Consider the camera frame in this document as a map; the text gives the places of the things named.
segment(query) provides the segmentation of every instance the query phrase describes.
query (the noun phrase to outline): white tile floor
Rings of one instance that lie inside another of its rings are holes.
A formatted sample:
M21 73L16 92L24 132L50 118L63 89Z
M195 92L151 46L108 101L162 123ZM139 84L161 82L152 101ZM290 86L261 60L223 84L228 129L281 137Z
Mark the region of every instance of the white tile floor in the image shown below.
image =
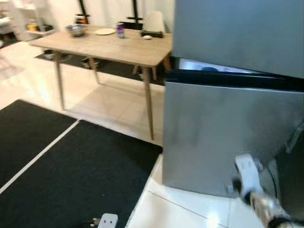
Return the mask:
M0 109L17 99L85 119L152 142L142 82L62 64L66 111L61 111L52 62L36 59L41 50L26 42L5 47L0 61ZM162 145L164 87L152 85L155 140ZM238 199L227 199L162 185L162 156L131 216L129 228L262 228L253 211Z

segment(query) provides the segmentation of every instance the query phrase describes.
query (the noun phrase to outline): black floor mat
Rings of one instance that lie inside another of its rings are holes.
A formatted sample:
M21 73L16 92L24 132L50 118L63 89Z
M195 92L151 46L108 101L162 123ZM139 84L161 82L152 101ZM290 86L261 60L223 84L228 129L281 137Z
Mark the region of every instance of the black floor mat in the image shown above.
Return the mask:
M43 54L36 56L36 58L47 60ZM85 58L84 56L68 55L66 57L62 57L61 61L63 64L85 68L81 64L81 60L84 58ZM96 61L100 62L97 66L97 71L99 71L99 72L142 81L142 79L140 78L140 76L138 74L136 74L136 75L132 74L134 65L113 62L113 61L103 60L103 59L97 59L97 58L96 58ZM175 65L175 60L174 60L174 58L171 57L171 66L173 68L174 68L174 65ZM164 86L165 69L164 69L163 64L159 64L157 66L156 73L157 73L157 80L153 80L153 78L151 78L151 83Z
M21 100L0 110L0 188L75 120Z
M5 48L9 45L16 44L16 43L20 42L19 40L17 40L17 38L15 37L13 32L5 34L5 35L0 34L0 40L3 40L2 48Z
M124 228L162 147L81 121L0 195L1 228Z

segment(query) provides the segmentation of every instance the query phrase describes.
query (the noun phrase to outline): white shelf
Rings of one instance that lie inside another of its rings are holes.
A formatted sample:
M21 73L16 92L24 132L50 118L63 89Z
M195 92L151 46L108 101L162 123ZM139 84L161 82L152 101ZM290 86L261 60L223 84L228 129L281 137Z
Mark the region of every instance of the white shelf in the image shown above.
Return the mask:
M50 31L46 31L46 32L40 32L40 31L29 31L29 30L26 30L27 33L31 33L31 34L36 34L36 35L40 35L40 36L43 36L43 35L49 35L51 33L54 33L55 32L55 29L52 29Z
M13 0L13 4L16 8L23 10L36 10L37 8L44 8L46 5L44 0Z

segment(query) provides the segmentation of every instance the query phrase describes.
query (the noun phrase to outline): refrigerator door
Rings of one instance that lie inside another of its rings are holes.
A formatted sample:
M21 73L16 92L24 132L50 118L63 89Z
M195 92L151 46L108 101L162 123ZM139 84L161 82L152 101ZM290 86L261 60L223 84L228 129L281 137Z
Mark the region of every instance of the refrigerator door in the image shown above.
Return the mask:
M213 69L213 71L222 72L239 72L239 73L259 73L258 71L245 70L241 68L235 68L230 66L217 65L212 63L198 62L191 59L180 58L179 59L179 69L182 70L208 70Z
M163 183L234 197L234 159L267 164L304 121L302 79L176 70L165 95Z

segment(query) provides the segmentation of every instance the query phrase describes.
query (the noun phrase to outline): small bottle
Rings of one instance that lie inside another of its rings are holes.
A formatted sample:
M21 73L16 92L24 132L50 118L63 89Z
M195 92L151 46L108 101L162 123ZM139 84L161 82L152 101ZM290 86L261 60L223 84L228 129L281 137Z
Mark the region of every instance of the small bottle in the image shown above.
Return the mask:
M124 38L124 24L118 23L117 24L117 34L119 38Z

